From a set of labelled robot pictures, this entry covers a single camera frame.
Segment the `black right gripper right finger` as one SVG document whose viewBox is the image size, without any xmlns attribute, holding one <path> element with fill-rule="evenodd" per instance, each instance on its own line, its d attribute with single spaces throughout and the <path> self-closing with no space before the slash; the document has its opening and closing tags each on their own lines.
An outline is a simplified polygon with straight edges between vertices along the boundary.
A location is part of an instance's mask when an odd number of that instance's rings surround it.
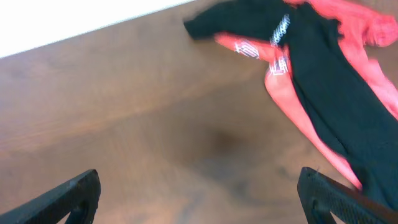
<svg viewBox="0 0 398 224">
<path fill-rule="evenodd" d="M 322 173 L 303 167 L 297 192 L 308 224 L 397 224 L 397 212 Z"/>
</svg>

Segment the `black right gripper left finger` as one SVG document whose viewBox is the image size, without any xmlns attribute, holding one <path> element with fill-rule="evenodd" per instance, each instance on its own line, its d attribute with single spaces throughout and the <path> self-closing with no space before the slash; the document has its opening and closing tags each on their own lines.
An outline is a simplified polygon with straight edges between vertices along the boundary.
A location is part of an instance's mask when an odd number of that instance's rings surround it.
<svg viewBox="0 0 398 224">
<path fill-rule="evenodd" d="M 101 195 L 96 170 L 90 169 L 1 215 L 1 223 L 93 223 Z"/>
</svg>

